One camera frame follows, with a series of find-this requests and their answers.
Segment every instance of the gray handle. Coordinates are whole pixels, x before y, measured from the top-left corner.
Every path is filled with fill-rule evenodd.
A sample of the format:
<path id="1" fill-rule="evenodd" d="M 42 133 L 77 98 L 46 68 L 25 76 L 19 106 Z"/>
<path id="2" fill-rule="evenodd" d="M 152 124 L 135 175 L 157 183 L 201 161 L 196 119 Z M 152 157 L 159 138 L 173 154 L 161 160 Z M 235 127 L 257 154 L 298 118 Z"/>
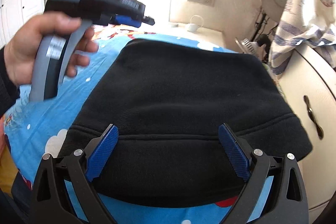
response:
<path id="1" fill-rule="evenodd" d="M 57 96 L 58 84 L 63 83 L 71 54 L 92 25 L 90 20 L 82 20 L 82 25 L 66 39 L 57 35 L 42 38 L 34 63 L 29 101 L 43 101 Z"/>

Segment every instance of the white sticker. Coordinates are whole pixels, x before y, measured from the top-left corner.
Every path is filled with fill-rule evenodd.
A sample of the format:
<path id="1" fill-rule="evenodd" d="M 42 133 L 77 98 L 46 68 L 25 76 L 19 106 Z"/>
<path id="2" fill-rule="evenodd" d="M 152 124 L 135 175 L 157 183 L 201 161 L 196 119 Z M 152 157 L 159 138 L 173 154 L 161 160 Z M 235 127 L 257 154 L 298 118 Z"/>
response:
<path id="1" fill-rule="evenodd" d="M 59 60 L 66 41 L 67 40 L 62 37 L 53 36 L 50 41 L 46 56 Z"/>

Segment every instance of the black sleeve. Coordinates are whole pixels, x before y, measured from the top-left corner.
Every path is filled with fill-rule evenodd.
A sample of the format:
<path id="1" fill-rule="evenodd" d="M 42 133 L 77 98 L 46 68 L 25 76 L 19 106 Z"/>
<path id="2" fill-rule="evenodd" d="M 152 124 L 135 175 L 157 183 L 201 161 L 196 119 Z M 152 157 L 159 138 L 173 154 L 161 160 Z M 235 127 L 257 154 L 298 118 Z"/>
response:
<path id="1" fill-rule="evenodd" d="M 4 48 L 0 50 L 0 117 L 19 98 L 20 91 L 9 79 L 4 60 Z"/>

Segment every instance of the folded black clothing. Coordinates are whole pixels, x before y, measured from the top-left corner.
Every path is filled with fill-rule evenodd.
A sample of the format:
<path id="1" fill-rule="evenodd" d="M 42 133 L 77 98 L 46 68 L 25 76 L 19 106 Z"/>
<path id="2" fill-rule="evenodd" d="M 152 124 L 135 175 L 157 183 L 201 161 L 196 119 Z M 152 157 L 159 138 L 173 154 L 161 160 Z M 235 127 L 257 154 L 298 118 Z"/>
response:
<path id="1" fill-rule="evenodd" d="M 222 148 L 227 123 L 252 148 L 297 160 L 312 146 L 298 117 L 252 55 L 166 42 L 129 42 L 94 88 L 60 151 L 84 148 L 113 123 L 119 141 L 97 192 L 153 207 L 191 207 L 241 191 Z"/>

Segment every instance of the silver screw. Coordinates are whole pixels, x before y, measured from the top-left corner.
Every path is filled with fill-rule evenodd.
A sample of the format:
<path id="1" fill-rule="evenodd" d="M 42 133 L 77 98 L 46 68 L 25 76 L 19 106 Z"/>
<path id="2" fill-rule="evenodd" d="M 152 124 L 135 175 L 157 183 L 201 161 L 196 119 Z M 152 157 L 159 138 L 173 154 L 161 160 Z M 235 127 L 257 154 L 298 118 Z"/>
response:
<path id="1" fill-rule="evenodd" d="M 48 160 L 49 158 L 50 158 L 50 154 L 44 154 L 42 156 L 42 159 L 44 159 L 44 160 Z"/>
<path id="2" fill-rule="evenodd" d="M 255 149 L 253 151 L 253 153 L 256 154 L 257 156 L 262 156 L 263 155 L 263 152 L 260 149 Z"/>
<path id="3" fill-rule="evenodd" d="M 75 156 L 80 156 L 81 154 L 83 154 L 83 150 L 82 149 L 77 149 L 77 150 L 75 150 L 75 152 L 73 152 L 73 154 Z"/>
<path id="4" fill-rule="evenodd" d="M 288 153 L 287 154 L 287 158 L 289 158 L 290 160 L 295 159 L 294 155 L 292 153 Z"/>

